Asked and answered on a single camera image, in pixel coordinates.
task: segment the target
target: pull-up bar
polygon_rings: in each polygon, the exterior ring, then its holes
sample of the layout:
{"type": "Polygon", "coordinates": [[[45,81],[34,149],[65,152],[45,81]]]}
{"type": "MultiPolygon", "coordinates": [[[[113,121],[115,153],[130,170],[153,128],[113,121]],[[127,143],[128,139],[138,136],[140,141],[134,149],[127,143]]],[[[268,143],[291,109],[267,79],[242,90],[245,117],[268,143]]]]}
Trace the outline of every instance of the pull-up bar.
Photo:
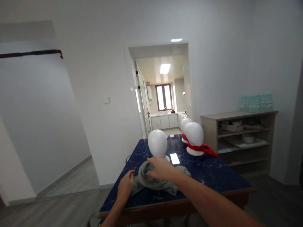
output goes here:
{"type": "Polygon", "coordinates": [[[25,53],[1,54],[0,58],[23,57],[23,56],[29,56],[29,55],[45,55],[45,54],[60,54],[60,58],[63,59],[61,50],[56,50],[56,49],[32,51],[32,52],[25,52],[25,53]]]}

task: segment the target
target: kitchen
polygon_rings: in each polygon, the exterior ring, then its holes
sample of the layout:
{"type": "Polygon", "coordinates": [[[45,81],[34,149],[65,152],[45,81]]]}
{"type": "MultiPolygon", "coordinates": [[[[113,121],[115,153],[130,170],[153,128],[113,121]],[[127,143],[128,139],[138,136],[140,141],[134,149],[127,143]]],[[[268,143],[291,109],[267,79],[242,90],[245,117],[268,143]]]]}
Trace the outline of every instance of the kitchen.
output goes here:
{"type": "Polygon", "coordinates": [[[167,136],[181,134],[181,121],[187,118],[183,55],[136,59],[134,65],[141,88],[136,91],[141,124],[147,129],[144,134],[142,127],[143,137],[155,129],[167,136]]]}

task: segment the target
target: window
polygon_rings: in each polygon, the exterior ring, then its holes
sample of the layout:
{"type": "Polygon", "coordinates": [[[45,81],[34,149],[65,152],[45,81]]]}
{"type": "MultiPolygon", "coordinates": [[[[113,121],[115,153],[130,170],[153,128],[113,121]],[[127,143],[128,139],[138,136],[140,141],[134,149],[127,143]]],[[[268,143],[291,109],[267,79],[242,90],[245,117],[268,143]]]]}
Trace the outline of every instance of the window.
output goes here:
{"type": "Polygon", "coordinates": [[[167,110],[171,110],[171,88],[170,84],[156,85],[156,94],[158,102],[158,111],[164,111],[165,107],[167,110]]]}

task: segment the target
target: plastic bottle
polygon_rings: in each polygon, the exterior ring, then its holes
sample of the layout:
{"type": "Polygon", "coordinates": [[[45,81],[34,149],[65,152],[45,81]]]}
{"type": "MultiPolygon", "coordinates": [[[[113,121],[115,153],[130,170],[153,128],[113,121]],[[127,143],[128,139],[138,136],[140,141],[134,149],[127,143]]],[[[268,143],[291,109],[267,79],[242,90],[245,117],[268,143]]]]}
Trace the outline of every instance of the plastic bottle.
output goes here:
{"type": "Polygon", "coordinates": [[[271,94],[266,95],[265,98],[265,106],[266,106],[266,111],[273,111],[273,100],[271,94]]]}
{"type": "Polygon", "coordinates": [[[255,103],[254,103],[254,106],[253,106],[254,113],[260,112],[260,106],[261,106],[260,96],[255,96],[255,103]]]}
{"type": "Polygon", "coordinates": [[[261,98],[260,112],[265,112],[266,111],[266,106],[265,106],[266,95],[261,95],[260,98],[261,98]]]}
{"type": "Polygon", "coordinates": [[[254,112],[254,108],[253,108],[254,105],[255,105],[255,97],[251,96],[250,103],[249,103],[249,112],[251,112],[251,113],[254,112]]]}
{"type": "Polygon", "coordinates": [[[249,105],[250,105],[250,96],[246,96],[246,99],[245,99],[245,111],[249,112],[249,105]]]}
{"type": "Polygon", "coordinates": [[[245,111],[246,97],[243,96],[240,102],[240,111],[245,111]]]}

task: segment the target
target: red cloth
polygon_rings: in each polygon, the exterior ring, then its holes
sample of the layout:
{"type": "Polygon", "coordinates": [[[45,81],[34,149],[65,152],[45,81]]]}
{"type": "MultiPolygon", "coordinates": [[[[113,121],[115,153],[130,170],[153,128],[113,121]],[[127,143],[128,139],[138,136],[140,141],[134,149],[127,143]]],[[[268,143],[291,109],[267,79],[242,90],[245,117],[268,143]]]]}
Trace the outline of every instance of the red cloth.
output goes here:
{"type": "Polygon", "coordinates": [[[201,147],[197,147],[197,146],[191,145],[188,142],[188,147],[191,148],[191,149],[193,149],[194,151],[205,152],[205,153],[208,153],[210,155],[219,157],[219,155],[217,153],[215,153],[214,150],[210,146],[208,146],[207,144],[205,144],[205,143],[203,143],[201,147]]]}
{"type": "Polygon", "coordinates": [[[186,135],[184,133],[182,133],[182,138],[188,142],[188,139],[186,138],[186,135]]]}

